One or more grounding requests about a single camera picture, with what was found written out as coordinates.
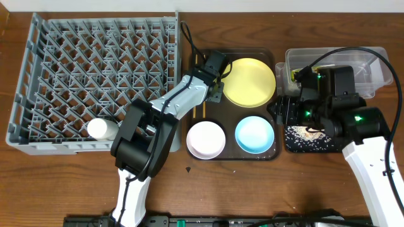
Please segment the green orange snack wrapper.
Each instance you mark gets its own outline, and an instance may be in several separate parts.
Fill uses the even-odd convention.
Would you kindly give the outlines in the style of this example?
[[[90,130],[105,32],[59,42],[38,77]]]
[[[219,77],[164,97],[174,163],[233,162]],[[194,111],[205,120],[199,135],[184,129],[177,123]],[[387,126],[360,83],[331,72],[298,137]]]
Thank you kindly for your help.
[[[305,75],[303,69],[296,69],[291,71],[291,80],[295,83],[300,83],[302,81],[302,77]]]

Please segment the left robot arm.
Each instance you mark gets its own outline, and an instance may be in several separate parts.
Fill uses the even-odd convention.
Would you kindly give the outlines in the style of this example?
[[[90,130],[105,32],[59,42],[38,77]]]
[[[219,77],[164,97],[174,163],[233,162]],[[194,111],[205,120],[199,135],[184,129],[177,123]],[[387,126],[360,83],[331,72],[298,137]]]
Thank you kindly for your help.
[[[179,121],[217,93],[229,64],[225,54],[213,50],[165,95],[130,104],[110,150],[120,186],[109,226],[138,226],[142,222],[151,179],[167,160]]]

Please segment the yellow plate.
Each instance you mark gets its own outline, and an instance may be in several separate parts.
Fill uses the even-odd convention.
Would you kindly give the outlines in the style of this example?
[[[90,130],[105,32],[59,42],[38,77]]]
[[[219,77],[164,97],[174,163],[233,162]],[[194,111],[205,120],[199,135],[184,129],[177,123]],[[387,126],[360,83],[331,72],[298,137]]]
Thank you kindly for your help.
[[[255,108],[267,103],[276,91],[276,79],[270,67],[253,58],[241,58],[225,69],[223,93],[232,103]]]

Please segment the white cup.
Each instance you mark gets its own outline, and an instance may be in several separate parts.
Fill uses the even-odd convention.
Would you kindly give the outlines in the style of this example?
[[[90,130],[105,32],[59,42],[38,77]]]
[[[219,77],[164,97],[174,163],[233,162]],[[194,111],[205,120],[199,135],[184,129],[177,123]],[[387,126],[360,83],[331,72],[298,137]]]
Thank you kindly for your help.
[[[98,141],[113,141],[119,131],[119,126],[111,120],[96,118],[89,121],[87,131]]]

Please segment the white bowl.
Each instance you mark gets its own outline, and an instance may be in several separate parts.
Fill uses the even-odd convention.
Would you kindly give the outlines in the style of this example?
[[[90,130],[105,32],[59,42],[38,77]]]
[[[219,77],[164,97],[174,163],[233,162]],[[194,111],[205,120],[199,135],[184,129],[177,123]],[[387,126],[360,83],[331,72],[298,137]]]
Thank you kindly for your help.
[[[225,144],[224,130],[211,121],[194,124],[186,136],[188,151],[201,160],[216,158],[223,151]]]

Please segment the light blue bowl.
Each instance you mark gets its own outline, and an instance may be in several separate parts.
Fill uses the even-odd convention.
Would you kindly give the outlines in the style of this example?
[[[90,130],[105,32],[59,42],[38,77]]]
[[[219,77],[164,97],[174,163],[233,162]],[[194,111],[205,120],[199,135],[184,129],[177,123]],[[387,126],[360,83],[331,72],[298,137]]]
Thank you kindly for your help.
[[[249,116],[242,119],[235,128],[235,141],[250,154],[261,154],[269,150],[275,141],[275,131],[264,118]]]

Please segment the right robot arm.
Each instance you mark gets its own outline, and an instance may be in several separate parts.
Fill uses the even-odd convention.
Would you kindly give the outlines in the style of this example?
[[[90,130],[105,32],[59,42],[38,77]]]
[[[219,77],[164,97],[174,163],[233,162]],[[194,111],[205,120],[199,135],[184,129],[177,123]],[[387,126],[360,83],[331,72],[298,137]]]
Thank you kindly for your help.
[[[321,131],[342,146],[376,226],[399,226],[403,178],[396,163],[393,131],[377,107],[356,92],[350,66],[320,66],[294,74],[298,96],[279,96],[267,110],[277,124]]]

